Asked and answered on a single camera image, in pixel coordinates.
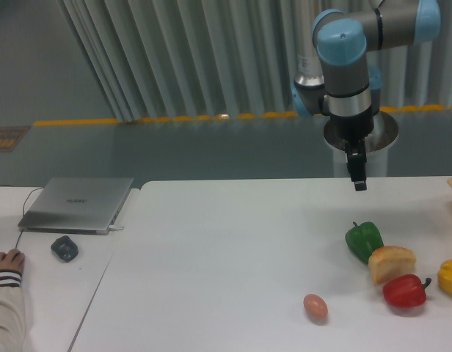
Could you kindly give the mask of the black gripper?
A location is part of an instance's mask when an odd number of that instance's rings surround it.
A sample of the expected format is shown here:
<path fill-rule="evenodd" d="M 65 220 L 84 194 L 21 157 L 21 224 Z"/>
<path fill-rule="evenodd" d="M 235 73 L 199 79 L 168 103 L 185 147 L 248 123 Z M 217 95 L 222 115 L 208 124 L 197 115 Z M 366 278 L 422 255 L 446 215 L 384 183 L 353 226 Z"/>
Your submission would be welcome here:
<path fill-rule="evenodd" d="M 373 130 L 372 111 L 351 116 L 330 115 L 336 135 L 346 143 L 346 165 L 356 191 L 366 191 L 366 151 L 363 139 Z"/>

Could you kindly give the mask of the white sleeved forearm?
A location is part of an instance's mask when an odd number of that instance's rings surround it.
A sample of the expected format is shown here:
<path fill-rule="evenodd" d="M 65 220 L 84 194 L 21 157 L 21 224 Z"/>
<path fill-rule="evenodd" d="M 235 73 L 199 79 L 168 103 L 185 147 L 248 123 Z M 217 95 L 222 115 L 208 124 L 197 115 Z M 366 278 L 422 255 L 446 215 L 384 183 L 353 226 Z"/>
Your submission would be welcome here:
<path fill-rule="evenodd" d="M 0 270 L 0 351 L 22 351 L 26 318 L 21 274 Z"/>

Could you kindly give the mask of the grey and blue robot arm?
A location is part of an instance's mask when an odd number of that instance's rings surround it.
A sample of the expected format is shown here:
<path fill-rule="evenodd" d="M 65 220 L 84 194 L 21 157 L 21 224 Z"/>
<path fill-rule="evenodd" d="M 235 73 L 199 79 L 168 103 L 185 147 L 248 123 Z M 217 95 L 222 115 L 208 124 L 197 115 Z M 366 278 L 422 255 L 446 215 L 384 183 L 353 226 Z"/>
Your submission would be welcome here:
<path fill-rule="evenodd" d="M 436 1 L 371 1 L 370 6 L 367 11 L 329 9 L 317 15 L 291 83 L 300 117 L 329 117 L 357 191 L 367 188 L 366 139 L 375 130 L 381 86 L 367 54 L 432 41 L 441 27 Z"/>

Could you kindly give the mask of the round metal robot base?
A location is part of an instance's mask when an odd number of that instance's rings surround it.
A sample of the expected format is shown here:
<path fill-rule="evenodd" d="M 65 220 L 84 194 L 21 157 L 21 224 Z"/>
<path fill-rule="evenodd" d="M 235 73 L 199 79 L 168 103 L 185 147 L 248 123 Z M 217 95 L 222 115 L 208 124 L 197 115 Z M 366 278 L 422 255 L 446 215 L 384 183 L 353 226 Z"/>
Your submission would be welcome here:
<path fill-rule="evenodd" d="M 365 137 L 365 151 L 375 153 L 390 147 L 398 137 L 398 123 L 386 112 L 379 111 L 373 117 L 373 130 Z M 345 150 L 345 141 L 337 137 L 329 120 L 324 126 L 324 140 L 336 150 Z"/>

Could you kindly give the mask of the person's hand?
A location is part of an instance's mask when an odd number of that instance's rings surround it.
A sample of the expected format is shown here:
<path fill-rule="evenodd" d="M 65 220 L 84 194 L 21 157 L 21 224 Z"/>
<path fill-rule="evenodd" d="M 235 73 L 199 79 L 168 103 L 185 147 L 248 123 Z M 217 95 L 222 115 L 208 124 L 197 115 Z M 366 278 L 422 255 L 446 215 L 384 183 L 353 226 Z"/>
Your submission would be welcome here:
<path fill-rule="evenodd" d="M 13 258 L 15 253 L 19 251 L 18 249 L 11 249 L 7 253 L 0 252 L 0 271 L 12 271 L 17 272 L 19 274 L 23 273 L 22 271 L 18 271 L 13 263 Z"/>

